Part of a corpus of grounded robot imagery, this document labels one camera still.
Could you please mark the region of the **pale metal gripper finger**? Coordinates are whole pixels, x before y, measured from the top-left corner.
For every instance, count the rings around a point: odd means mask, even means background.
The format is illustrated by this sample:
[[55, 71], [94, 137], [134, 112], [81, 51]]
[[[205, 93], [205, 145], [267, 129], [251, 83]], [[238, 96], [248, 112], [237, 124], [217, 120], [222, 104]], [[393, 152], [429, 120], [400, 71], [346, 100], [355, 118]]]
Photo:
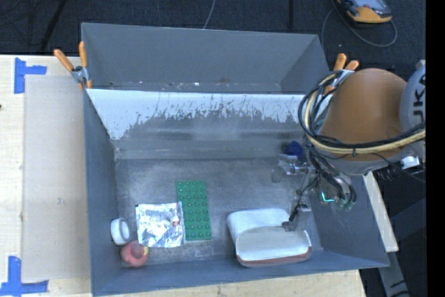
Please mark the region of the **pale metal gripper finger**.
[[277, 163], [272, 169], [273, 183], [281, 182], [287, 176], [303, 177], [307, 173], [308, 163], [296, 155], [278, 154]]
[[312, 209], [307, 204], [298, 204], [295, 206], [289, 219], [282, 223], [282, 227], [286, 232], [295, 232], [305, 229], [307, 220]]

